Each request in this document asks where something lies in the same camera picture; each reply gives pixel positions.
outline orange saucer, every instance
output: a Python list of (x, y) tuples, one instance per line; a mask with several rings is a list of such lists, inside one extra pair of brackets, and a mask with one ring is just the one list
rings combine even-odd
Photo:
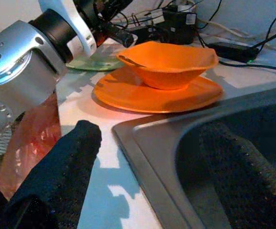
[(144, 113), (176, 113), (199, 109), (218, 101), (220, 85), (197, 77), (183, 89), (164, 91), (146, 86), (128, 67), (103, 77), (94, 89), (96, 97), (116, 108)]

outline red plastic bag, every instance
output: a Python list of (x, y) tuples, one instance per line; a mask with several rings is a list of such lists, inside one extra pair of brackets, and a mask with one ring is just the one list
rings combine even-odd
[(10, 200), (29, 172), (61, 137), (56, 94), (27, 111), (12, 136), (0, 170), (0, 191)]

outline orange bowl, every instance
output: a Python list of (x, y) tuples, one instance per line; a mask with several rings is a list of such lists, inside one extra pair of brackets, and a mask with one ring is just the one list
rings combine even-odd
[(219, 63), (214, 49), (147, 42), (124, 50), (117, 58), (143, 82), (161, 90), (176, 90)]

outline sink basin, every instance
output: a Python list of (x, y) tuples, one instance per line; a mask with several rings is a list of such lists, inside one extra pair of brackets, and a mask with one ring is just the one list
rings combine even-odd
[(250, 141), (276, 170), (276, 89), (114, 127), (163, 228), (232, 228), (201, 156), (201, 130), (213, 121)]

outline power adapter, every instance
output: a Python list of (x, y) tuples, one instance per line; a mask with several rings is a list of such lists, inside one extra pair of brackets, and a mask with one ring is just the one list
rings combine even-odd
[(259, 54), (259, 49), (257, 48), (250, 49), (247, 46), (225, 42), (210, 43), (207, 44), (207, 47), (214, 49), (220, 57), (242, 63), (255, 60)]

